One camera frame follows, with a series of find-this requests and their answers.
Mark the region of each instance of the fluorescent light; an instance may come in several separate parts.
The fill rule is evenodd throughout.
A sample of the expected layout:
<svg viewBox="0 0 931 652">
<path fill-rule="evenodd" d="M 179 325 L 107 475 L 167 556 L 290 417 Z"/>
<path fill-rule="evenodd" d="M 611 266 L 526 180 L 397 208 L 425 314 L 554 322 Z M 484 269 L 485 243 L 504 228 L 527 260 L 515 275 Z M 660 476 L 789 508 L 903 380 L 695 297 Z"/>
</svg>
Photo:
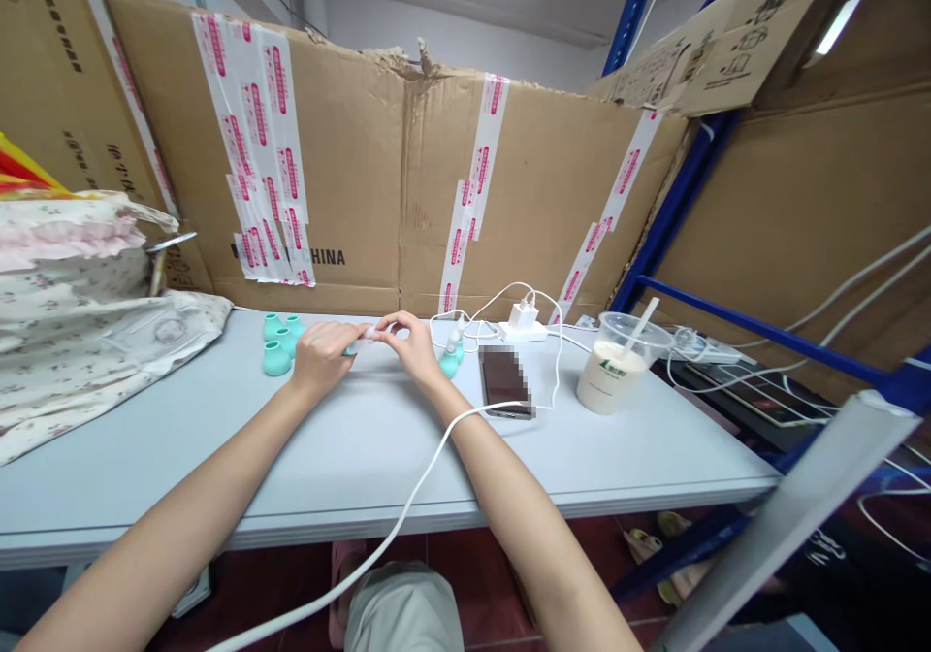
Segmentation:
<svg viewBox="0 0 931 652">
<path fill-rule="evenodd" d="M 844 3 L 844 6 L 841 7 L 840 12 L 837 13 L 837 16 L 834 17 L 834 21 L 831 23 L 831 27 L 827 30 L 827 33 L 824 34 L 824 38 L 821 39 L 821 42 L 818 44 L 818 47 L 815 49 L 817 55 L 827 55 L 830 50 L 834 47 L 834 44 L 837 43 L 837 39 L 841 35 L 841 31 L 844 30 L 844 27 L 847 26 L 847 22 L 851 20 L 853 16 L 853 10 L 856 9 L 856 6 L 860 3 L 860 0 L 848 0 Z"/>
</svg>

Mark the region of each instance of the small teal object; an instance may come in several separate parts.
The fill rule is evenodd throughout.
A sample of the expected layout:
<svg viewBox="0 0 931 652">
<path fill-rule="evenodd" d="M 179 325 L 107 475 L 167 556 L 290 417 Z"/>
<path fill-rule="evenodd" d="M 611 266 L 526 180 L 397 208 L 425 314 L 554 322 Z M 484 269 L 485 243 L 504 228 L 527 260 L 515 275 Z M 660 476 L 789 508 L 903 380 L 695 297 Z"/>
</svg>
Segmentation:
<svg viewBox="0 0 931 652">
<path fill-rule="evenodd" d="M 285 375 L 291 370 L 291 357 L 281 348 L 280 342 L 266 342 L 262 370 L 271 376 Z"/>
<path fill-rule="evenodd" d="M 288 315 L 288 318 L 284 321 L 284 326 L 291 330 L 291 334 L 294 335 L 296 340 L 300 339 L 307 329 L 301 324 L 301 319 L 297 315 Z"/>
<path fill-rule="evenodd" d="M 275 333 L 279 329 L 285 329 L 284 325 L 281 324 L 281 320 L 274 312 L 269 312 L 265 316 L 265 327 L 262 330 L 262 336 L 265 338 L 266 342 L 274 342 L 277 337 Z"/>
<path fill-rule="evenodd" d="M 294 358 L 294 355 L 298 352 L 298 340 L 291 334 L 291 330 L 287 327 L 282 327 L 274 333 L 274 336 L 275 340 L 281 344 L 281 348 L 284 349 L 288 358 Z"/>
<path fill-rule="evenodd" d="M 439 369 L 443 371 L 443 374 L 452 380 L 458 368 L 459 361 L 456 360 L 456 352 L 443 351 L 443 356 L 439 359 Z"/>
</svg>

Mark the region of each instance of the cardboard box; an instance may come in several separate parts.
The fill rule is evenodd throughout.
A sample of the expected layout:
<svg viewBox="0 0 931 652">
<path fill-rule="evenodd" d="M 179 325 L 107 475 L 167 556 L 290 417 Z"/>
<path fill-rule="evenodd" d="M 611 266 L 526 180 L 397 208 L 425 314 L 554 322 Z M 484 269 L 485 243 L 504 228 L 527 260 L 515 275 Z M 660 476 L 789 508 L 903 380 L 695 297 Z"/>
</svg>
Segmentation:
<svg viewBox="0 0 931 652">
<path fill-rule="evenodd" d="M 928 225 L 927 0 L 862 0 L 831 52 L 809 65 L 845 1 L 815 0 L 744 113 L 657 278 L 786 327 Z M 926 245 L 881 267 L 797 333 L 819 342 Z M 674 300 L 664 299 L 660 309 L 665 321 L 726 342 L 754 339 Z M 931 260 L 925 260 L 831 347 L 891 371 L 931 343 L 929 320 Z M 772 343 L 748 351 L 769 367 L 801 358 Z M 863 387 L 815 362 L 790 375 L 836 403 Z"/>
<path fill-rule="evenodd" d="M 590 94 L 680 115 L 750 104 L 812 0 L 715 0 Z"/>
<path fill-rule="evenodd" d="M 179 217 L 103 0 L 0 0 L 0 34 L 0 130 L 66 188 L 124 191 Z M 173 248 L 168 273 L 209 290 L 193 241 Z"/>
<path fill-rule="evenodd" d="M 418 69 L 293 29 L 108 2 L 213 287 L 239 305 L 428 316 L 524 280 L 574 322 L 610 301 L 684 153 L 678 104 L 661 114 L 425 52 Z M 267 257 L 280 249 L 290 272 Z"/>
</svg>

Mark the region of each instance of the white charger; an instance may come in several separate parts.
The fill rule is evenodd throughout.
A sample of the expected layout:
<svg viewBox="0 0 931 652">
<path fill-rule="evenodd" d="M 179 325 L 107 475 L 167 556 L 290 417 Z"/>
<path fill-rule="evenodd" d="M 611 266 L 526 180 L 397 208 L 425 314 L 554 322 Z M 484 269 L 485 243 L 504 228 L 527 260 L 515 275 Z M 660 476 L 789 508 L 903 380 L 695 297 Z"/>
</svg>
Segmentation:
<svg viewBox="0 0 931 652">
<path fill-rule="evenodd" d="M 547 329 L 536 321 L 538 314 L 536 304 L 528 302 L 526 298 L 515 303 L 507 322 L 498 325 L 501 339 L 505 342 L 543 342 Z"/>
</svg>

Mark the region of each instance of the white wall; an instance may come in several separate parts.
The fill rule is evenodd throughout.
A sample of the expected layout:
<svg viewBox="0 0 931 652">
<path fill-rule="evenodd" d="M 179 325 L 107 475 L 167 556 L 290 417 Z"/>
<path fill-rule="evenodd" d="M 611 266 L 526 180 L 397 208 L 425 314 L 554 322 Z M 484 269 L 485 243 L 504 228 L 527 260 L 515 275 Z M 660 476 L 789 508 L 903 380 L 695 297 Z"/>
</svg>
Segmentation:
<svg viewBox="0 0 931 652">
<path fill-rule="evenodd" d="M 601 75 L 606 49 L 582 49 L 520 31 L 389 0 L 326 0 L 330 40 L 349 49 L 400 46 L 435 62 L 584 93 Z"/>
</svg>

